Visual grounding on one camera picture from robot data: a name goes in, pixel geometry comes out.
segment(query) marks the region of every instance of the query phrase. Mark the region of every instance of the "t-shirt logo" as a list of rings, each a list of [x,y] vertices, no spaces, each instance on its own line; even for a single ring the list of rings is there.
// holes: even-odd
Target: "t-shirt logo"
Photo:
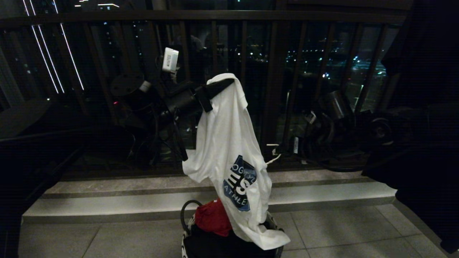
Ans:
[[[255,168],[239,155],[231,167],[231,174],[223,181],[223,190],[238,210],[250,211],[246,190],[257,180]]]

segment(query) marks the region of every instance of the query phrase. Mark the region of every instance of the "step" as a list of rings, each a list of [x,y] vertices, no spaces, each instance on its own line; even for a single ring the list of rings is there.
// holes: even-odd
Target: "step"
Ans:
[[[395,189],[360,175],[328,170],[272,172],[269,211],[392,203]],[[209,180],[187,176],[58,182],[23,215],[27,223],[109,223],[176,219],[188,200],[217,197]],[[187,207],[190,216],[196,206]]]

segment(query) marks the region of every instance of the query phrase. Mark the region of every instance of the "floor tile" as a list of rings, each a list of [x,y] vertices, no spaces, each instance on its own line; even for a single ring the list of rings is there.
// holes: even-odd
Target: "floor tile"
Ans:
[[[284,246],[284,250],[297,250],[305,248],[300,233],[293,222],[290,213],[273,213],[277,225],[282,228],[290,238],[290,243]]]
[[[180,220],[113,223],[101,227],[84,258],[181,257]]]
[[[309,254],[305,249],[284,251],[282,252],[282,258],[309,258]]]
[[[421,254],[423,258],[446,258],[438,247],[435,246],[425,235],[407,236],[406,240]]]
[[[308,249],[311,258],[421,258],[403,238]]]
[[[336,208],[293,212],[306,248],[330,247],[399,237],[374,208]]]
[[[376,206],[376,208],[402,236],[422,234],[422,232],[392,204],[379,205]]]
[[[19,257],[81,258],[99,227],[88,224],[23,224]]]

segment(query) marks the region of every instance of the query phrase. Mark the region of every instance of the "bag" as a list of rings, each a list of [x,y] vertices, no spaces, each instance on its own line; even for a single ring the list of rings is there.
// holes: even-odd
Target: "bag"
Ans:
[[[262,250],[253,242],[246,242],[231,230],[226,237],[208,233],[195,225],[195,215],[188,224],[185,223],[185,208],[190,203],[202,204],[196,200],[187,201],[180,212],[180,220],[184,229],[182,236],[182,258],[280,258],[284,247]],[[267,212],[263,225],[267,229],[279,229],[272,215]]]

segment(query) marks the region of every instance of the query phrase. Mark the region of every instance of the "balcony railing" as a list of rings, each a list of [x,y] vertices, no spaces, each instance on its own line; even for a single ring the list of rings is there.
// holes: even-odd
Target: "balcony railing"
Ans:
[[[190,27],[193,24],[205,24],[209,26],[210,37],[209,44],[211,49],[210,65],[208,72],[210,76],[221,72],[219,63],[221,62],[221,53],[226,52],[228,58],[227,69],[225,71],[233,72],[240,79],[242,86],[246,91],[249,103],[249,111],[256,118],[253,120],[257,132],[258,141],[266,159],[270,159],[270,149],[266,147],[268,143],[279,143],[280,141],[288,142],[293,133],[293,126],[298,125],[301,119],[301,112],[296,111],[295,106],[298,104],[299,91],[303,92],[304,88],[310,89],[311,101],[314,101],[320,95],[323,85],[329,85],[328,71],[333,66],[339,66],[339,77],[333,78],[334,84],[338,84],[343,91],[349,90],[350,80],[354,70],[364,70],[365,75],[361,75],[361,88],[356,93],[354,102],[355,112],[360,112],[365,107],[367,96],[372,87],[384,88],[384,78],[382,71],[377,72],[380,60],[393,37],[388,40],[387,34],[391,29],[401,25],[405,19],[406,11],[397,11],[395,14],[390,12],[364,12],[364,11],[108,11],[108,12],[79,12],[79,13],[59,13],[49,15],[36,15],[28,17],[17,17],[3,19],[0,21],[2,29],[1,50],[5,60],[11,70],[19,91],[24,99],[33,97],[47,97],[58,99],[65,103],[75,103],[82,113],[94,115],[94,107],[88,104],[89,91],[100,92],[101,100],[98,102],[101,110],[107,110],[102,116],[109,117],[113,123],[119,123],[119,120],[125,116],[123,110],[119,110],[116,101],[113,99],[109,90],[110,80],[116,72],[130,72],[148,70],[141,68],[138,62],[144,59],[154,60],[161,55],[165,46],[173,41],[172,37],[180,38],[179,44],[182,46],[181,55],[185,69],[185,78],[191,79],[193,71],[191,64],[195,64],[191,57],[192,42]],[[142,60],[133,58],[132,45],[128,44],[133,34],[127,34],[127,25],[134,26],[139,24],[142,31],[145,31],[145,37],[149,42],[146,57]],[[252,24],[263,24],[264,36],[267,39],[264,46],[249,43],[251,40],[250,26]],[[321,24],[325,31],[320,33],[325,37],[320,43],[321,49],[310,49],[311,37]],[[347,48],[336,46],[343,44],[341,38],[337,39],[336,35],[340,33],[339,29],[342,24],[347,24],[350,28],[348,33],[343,36],[348,39]],[[120,51],[120,67],[115,72],[107,68],[108,62],[106,54],[101,49],[100,26],[109,26],[111,32],[114,32],[115,39],[112,42],[117,44]],[[220,26],[230,26],[235,34],[240,35],[240,41],[228,46],[219,46]],[[369,58],[362,60],[361,64],[356,63],[356,55],[359,48],[362,48],[363,40],[367,27],[374,27],[377,33],[373,33],[374,44],[369,50]],[[291,35],[295,35],[295,40],[290,40]],[[260,57],[254,58],[251,49],[260,49]],[[332,58],[338,56],[338,52],[343,52],[340,58],[342,61],[336,64],[329,62]],[[90,58],[84,59],[79,55],[89,54]],[[319,57],[314,61],[315,68],[309,72],[308,64],[310,58]],[[250,95],[255,91],[255,86],[249,85],[253,82],[250,78],[253,76],[254,63],[261,63],[266,68],[260,77],[265,82],[258,93]],[[66,74],[61,81],[57,76],[59,73]],[[376,81],[375,75],[380,76],[381,80]],[[312,77],[312,84],[306,84],[308,78]],[[7,93],[0,90],[0,105],[3,109],[8,108]],[[253,103],[258,102],[262,107],[259,111],[250,110]],[[190,130],[184,131],[185,137],[191,142],[191,146],[196,146],[196,120],[191,119],[187,125]],[[165,161],[153,167],[153,173],[181,173],[181,166],[174,156],[174,153],[165,154],[172,160],[172,163]],[[104,174],[109,171],[115,176],[126,176],[129,173],[118,173],[114,170],[122,171],[131,170],[132,168],[124,167],[119,164],[110,164],[109,162],[99,162],[99,167],[92,166],[88,162],[91,158],[82,159],[79,164],[74,166],[74,170],[86,171],[100,170]],[[298,168],[298,162],[289,159],[281,159],[280,163],[273,164],[272,170]],[[174,169],[168,170],[166,167],[173,165]],[[136,175],[152,174],[148,172],[138,172]]]

